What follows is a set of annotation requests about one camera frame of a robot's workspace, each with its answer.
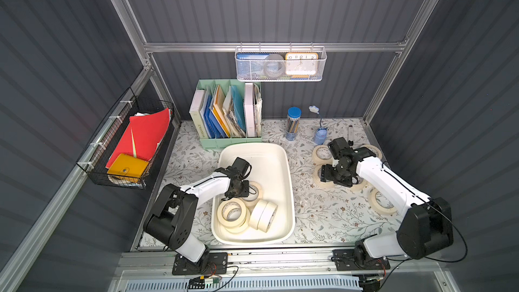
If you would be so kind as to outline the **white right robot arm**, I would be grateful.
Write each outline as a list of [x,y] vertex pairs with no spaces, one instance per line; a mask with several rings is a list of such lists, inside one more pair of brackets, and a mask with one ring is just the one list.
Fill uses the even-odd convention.
[[403,255],[419,260],[454,243],[451,207],[446,200],[433,199],[405,182],[367,147],[354,148],[341,137],[331,141],[327,148],[337,164],[321,167],[322,182],[351,188],[363,178],[403,216],[396,232],[356,242],[356,262]]

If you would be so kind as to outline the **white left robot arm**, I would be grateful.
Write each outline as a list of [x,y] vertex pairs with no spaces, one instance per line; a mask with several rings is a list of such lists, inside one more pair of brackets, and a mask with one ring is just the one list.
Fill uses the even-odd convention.
[[209,262],[209,249],[191,234],[199,205],[223,195],[225,199],[247,197],[252,165],[236,158],[232,165],[217,168],[208,177],[178,187],[166,185],[151,207],[143,231],[198,268]]

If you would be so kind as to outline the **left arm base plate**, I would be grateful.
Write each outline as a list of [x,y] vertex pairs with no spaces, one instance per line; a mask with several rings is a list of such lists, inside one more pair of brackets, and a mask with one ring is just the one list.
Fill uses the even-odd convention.
[[205,252],[198,262],[192,262],[181,254],[174,259],[172,275],[211,275],[226,274],[228,266],[228,254],[225,252]]

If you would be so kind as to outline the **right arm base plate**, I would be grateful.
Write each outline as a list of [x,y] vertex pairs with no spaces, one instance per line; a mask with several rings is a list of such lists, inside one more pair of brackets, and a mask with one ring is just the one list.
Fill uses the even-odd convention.
[[391,265],[386,258],[372,258],[360,247],[346,250],[333,250],[331,261],[338,271],[389,270]]

